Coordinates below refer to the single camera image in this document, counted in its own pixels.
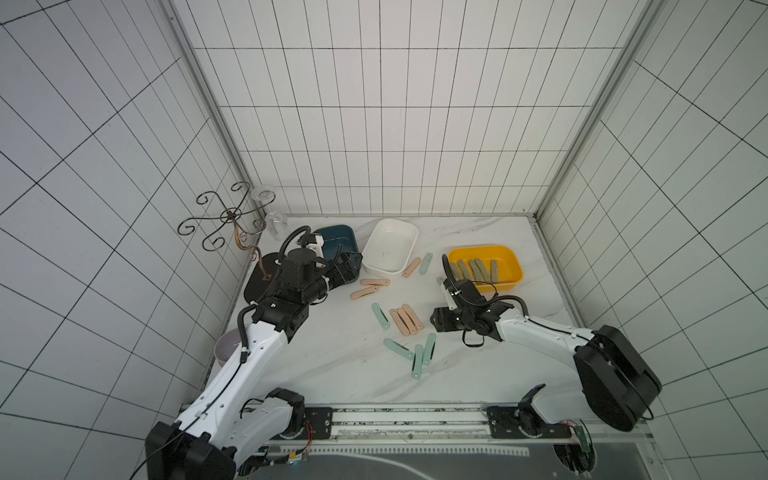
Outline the white storage box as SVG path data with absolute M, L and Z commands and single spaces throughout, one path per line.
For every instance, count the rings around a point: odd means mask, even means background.
M 362 251 L 363 268 L 376 277 L 399 277 L 410 263 L 418 234 L 418 228 L 412 223 L 397 219 L 380 220 Z

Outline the olive knife pair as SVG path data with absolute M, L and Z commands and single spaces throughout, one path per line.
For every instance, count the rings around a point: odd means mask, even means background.
M 497 283 L 499 281 L 499 270 L 498 270 L 498 262 L 496 260 L 492 260 L 490 262 L 490 273 L 491 273 L 491 282 Z

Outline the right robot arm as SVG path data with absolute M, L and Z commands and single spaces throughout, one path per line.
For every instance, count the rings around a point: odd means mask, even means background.
M 519 430 L 530 438 L 545 425 L 597 419 L 622 432 L 651 419 L 652 403 L 662 384 L 631 342 L 618 329 L 574 328 L 528 314 L 523 304 L 440 307 L 430 323 L 440 333 L 474 332 L 553 358 L 573 372 L 560 386 L 540 383 L 517 403 Z

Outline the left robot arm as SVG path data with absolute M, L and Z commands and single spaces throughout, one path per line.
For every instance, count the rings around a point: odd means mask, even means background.
M 159 422 L 145 440 L 150 479 L 232 479 L 279 434 L 305 423 L 304 398 L 276 388 L 250 414 L 242 413 L 269 363 L 309 317 L 311 305 L 355 282 L 363 256 L 339 251 L 331 260 L 308 248 L 281 251 L 263 295 L 237 317 L 240 345 L 200 396 L 171 424 Z

